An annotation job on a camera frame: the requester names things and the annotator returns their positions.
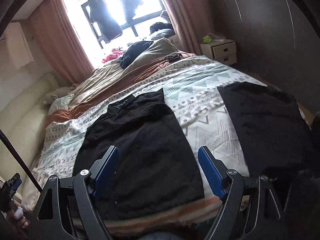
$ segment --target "headboard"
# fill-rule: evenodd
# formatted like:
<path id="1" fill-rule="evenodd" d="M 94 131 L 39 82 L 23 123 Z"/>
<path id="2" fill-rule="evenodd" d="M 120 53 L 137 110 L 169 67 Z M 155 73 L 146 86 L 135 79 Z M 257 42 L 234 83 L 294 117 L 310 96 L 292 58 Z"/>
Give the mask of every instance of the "headboard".
<path id="1" fill-rule="evenodd" d="M 38 82 L 11 100 L 0 112 L 1 130 L 29 168 L 40 152 L 45 136 L 44 121 L 49 107 L 43 105 L 43 97 L 57 88 L 59 86 L 54 76 L 51 73 L 45 74 Z M 0 142 L 0 177 L 8 180 L 15 173 L 19 173 L 22 180 L 18 189 L 21 193 L 27 175 Z"/>

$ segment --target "white patterned blanket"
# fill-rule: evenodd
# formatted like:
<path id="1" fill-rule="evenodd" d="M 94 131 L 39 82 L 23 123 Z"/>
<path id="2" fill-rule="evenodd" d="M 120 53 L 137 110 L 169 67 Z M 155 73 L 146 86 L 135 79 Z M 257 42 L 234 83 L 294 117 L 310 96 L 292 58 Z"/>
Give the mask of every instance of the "white patterned blanket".
<path id="1" fill-rule="evenodd" d="M 108 105 L 130 94 L 164 89 L 166 104 L 174 112 L 193 150 L 196 161 L 199 147 L 206 145 L 215 158 L 230 169 L 248 176 L 243 153 L 231 119 L 217 90 L 233 82 L 263 83 L 219 62 L 204 56 L 190 57 L 171 64 L 148 79 L 140 82 L 104 102 L 92 107 L 78 119 L 65 123 L 52 123 L 46 129 L 44 149 L 33 174 L 43 187 L 51 174 L 59 178 L 72 176 L 77 153 L 84 141 L 87 128 L 102 114 Z M 111 233 L 134 235 L 146 228 L 165 223 L 189 224 L 205 221 L 216 215 L 220 200 L 212 194 L 205 175 L 199 166 L 205 198 L 159 214 L 125 221 L 106 221 Z M 23 206 L 33 209 L 39 197 L 36 189 L 23 200 Z"/>

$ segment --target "silver bolt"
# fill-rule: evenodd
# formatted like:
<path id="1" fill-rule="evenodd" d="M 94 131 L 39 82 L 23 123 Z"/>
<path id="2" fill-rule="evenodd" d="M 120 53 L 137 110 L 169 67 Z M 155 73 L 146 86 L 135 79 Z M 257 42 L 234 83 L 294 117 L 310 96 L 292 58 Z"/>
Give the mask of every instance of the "silver bolt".
<path id="1" fill-rule="evenodd" d="M 82 171 L 80 171 L 80 174 L 82 176 L 87 176 L 89 174 L 89 171 L 88 170 L 82 170 Z"/>
<path id="2" fill-rule="evenodd" d="M 238 172 L 237 172 L 236 170 L 231 169 L 231 170 L 228 170 L 228 173 L 229 173 L 231 176 L 236 176 Z"/>
<path id="3" fill-rule="evenodd" d="M 266 175 L 261 175 L 260 178 L 264 181 L 267 181 L 269 179 Z"/>
<path id="4" fill-rule="evenodd" d="M 57 176 L 56 175 L 51 175 L 50 177 L 49 177 L 49 180 L 50 181 L 55 181 L 57 179 Z"/>

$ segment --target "curtain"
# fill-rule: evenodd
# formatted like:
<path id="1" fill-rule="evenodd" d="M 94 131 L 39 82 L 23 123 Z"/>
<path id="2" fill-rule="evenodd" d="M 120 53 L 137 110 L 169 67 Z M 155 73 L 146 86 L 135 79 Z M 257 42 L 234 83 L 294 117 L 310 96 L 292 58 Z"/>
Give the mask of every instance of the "curtain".
<path id="1" fill-rule="evenodd" d="M 206 0 L 162 0 L 186 52 L 201 55 L 199 42 L 213 32 Z"/>
<path id="2" fill-rule="evenodd" d="M 76 36 L 63 0 L 44 0 L 28 17 L 27 24 L 61 78 L 72 84 L 90 76 L 94 67 Z"/>

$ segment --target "window frame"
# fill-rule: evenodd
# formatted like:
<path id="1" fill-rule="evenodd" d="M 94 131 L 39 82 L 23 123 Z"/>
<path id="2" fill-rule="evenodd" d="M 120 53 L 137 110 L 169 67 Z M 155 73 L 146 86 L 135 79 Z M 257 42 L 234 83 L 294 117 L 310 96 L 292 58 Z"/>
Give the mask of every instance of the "window frame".
<path id="1" fill-rule="evenodd" d="M 162 10 L 165 10 L 165 7 L 164 7 L 164 4 L 162 3 L 162 0 L 159 0 L 159 3 L 161 5 Z M 90 15 L 89 15 L 89 13 L 88 13 L 88 11 L 86 9 L 86 7 L 88 5 L 89 5 L 89 2 L 85 2 L 84 4 L 81 5 L 81 8 L 82 8 L 82 10 L 84 12 L 85 17 L 87 18 L 87 21 L 88 21 L 88 23 L 90 25 L 90 28 L 91 28 L 92 32 L 96 36 L 96 39 L 97 39 L 101 49 L 103 49 L 103 46 L 102 46 L 101 42 L 104 41 L 104 35 L 102 34 L 101 36 L 99 36 L 97 31 L 93 27 L 93 24 L 90 22 Z M 150 13 L 150 14 L 144 15 L 144 16 L 139 17 L 137 19 L 134 19 L 134 20 L 132 20 L 132 22 L 130 24 L 125 23 L 125 24 L 122 24 L 120 27 L 121 27 L 122 30 L 125 30 L 127 28 L 131 28 L 133 33 L 134 33 L 134 35 L 136 37 L 138 37 L 139 36 L 138 32 L 137 32 L 137 30 L 136 30 L 136 28 L 134 26 L 139 24 L 139 23 L 145 22 L 147 20 L 151 20 L 153 18 L 159 17 L 161 15 L 162 10 L 158 11 L 158 12 L 154 12 L 154 13 Z"/>

